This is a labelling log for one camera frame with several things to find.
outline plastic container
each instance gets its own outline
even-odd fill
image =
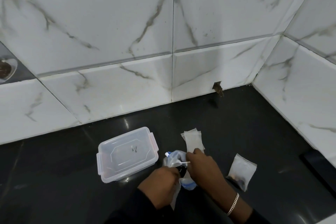
[[[158,150],[147,127],[114,137],[98,146],[98,174],[104,183],[126,178],[153,165],[159,158]]]

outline black tile floor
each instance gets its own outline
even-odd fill
[[[145,126],[159,147],[157,163],[104,184],[97,174],[99,143]],[[1,145],[0,223],[103,223],[162,166],[166,151],[186,151],[180,133],[193,128],[202,131],[205,153],[224,175],[236,153],[258,164],[240,194],[272,223],[314,224],[336,213],[336,199],[299,159],[311,147],[252,86],[242,86],[222,98],[208,94]],[[185,223],[202,222],[190,217]]]

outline black sleeve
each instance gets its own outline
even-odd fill
[[[262,217],[256,210],[253,210],[250,218],[245,222],[245,224],[271,224],[264,217]]]
[[[136,189],[123,207],[113,212],[105,224],[145,223],[148,218],[155,218],[157,210],[145,194]]]

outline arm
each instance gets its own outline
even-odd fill
[[[179,182],[179,171],[175,167],[154,170],[127,200],[123,207],[113,212],[105,224],[131,224],[148,221],[151,216],[161,217],[157,210],[169,205]]]
[[[210,197],[227,213],[229,212],[237,193],[224,179],[216,162],[199,149],[194,153],[187,152],[188,171],[198,186],[203,188]],[[235,208],[229,216],[235,224],[269,224],[245,201],[238,198]]]

